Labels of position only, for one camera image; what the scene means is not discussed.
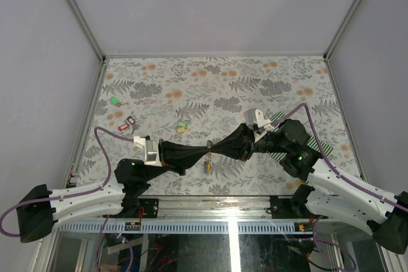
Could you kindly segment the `black tag key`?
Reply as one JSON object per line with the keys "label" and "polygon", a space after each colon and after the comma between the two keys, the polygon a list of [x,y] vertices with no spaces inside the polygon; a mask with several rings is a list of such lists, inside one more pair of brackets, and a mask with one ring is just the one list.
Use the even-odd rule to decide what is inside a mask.
{"label": "black tag key", "polygon": [[136,123],[136,120],[132,116],[129,116],[127,118],[127,122],[129,123],[131,127],[132,134],[139,129],[139,125]]}

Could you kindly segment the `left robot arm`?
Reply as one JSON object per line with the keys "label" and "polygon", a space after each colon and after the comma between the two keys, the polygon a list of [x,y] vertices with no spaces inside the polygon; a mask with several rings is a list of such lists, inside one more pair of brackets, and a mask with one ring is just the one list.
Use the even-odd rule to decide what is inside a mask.
{"label": "left robot arm", "polygon": [[120,160],[103,181],[67,189],[48,189],[45,184],[32,188],[16,209],[20,241],[40,240],[64,224],[88,217],[134,217],[140,209],[138,196],[150,187],[150,180],[167,171],[182,176],[210,151],[207,146],[138,136],[133,143],[143,150],[143,160]]}

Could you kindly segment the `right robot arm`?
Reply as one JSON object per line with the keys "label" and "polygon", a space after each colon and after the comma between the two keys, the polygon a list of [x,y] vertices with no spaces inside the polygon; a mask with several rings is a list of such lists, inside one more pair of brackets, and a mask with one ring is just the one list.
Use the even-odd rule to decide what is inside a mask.
{"label": "right robot arm", "polygon": [[254,153],[284,154],[284,171],[304,182],[291,198],[295,216],[311,213],[340,220],[368,233],[383,248],[404,254],[407,192],[396,195],[341,171],[321,149],[309,147],[309,139],[298,120],[287,119],[275,131],[241,124],[210,151],[242,161]]}

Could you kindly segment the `red tag key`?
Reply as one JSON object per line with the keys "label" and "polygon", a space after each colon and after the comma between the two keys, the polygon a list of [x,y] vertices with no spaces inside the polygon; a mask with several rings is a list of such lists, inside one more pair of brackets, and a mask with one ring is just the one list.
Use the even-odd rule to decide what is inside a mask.
{"label": "red tag key", "polygon": [[126,129],[128,129],[128,128],[129,128],[129,124],[128,124],[128,123],[125,123],[125,124],[120,125],[120,126],[118,127],[118,130],[119,130],[119,131],[124,131],[124,130],[126,130]]}

